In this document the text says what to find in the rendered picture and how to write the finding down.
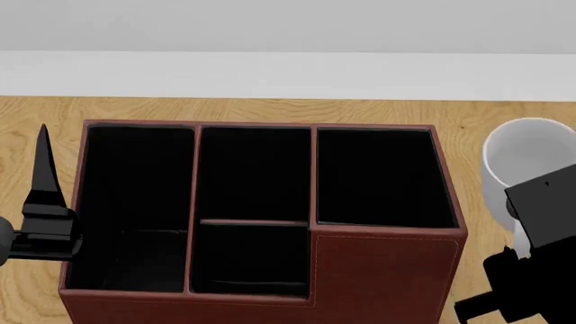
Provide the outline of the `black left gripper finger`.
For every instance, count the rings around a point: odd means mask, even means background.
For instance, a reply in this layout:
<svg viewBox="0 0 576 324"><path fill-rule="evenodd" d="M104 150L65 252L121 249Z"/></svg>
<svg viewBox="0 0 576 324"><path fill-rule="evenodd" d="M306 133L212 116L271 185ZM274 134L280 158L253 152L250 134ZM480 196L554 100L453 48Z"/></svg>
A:
<svg viewBox="0 0 576 324"><path fill-rule="evenodd" d="M40 126L37 137L31 190L25 199L25 203L67 207L59 185L50 145L50 135L45 124Z"/></svg>

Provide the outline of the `white ceramic mug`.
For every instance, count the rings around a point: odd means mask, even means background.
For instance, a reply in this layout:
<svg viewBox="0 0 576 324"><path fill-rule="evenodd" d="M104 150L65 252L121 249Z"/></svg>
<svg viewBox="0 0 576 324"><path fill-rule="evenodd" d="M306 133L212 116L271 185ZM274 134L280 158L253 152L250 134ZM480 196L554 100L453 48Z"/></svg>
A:
<svg viewBox="0 0 576 324"><path fill-rule="evenodd" d="M513 234L518 258L529 255L529 239L506 207L505 189L576 164L576 130L546 118L520 118L498 126L483 142L481 185L494 220Z"/></svg>

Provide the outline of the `brown leather desk caddy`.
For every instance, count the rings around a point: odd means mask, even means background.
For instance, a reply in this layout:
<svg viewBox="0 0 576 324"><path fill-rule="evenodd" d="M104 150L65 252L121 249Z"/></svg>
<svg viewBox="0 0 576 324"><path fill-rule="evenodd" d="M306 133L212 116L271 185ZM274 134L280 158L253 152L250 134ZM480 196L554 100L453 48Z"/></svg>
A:
<svg viewBox="0 0 576 324"><path fill-rule="evenodd" d="M74 324L438 324L467 228L428 125L86 121Z"/></svg>

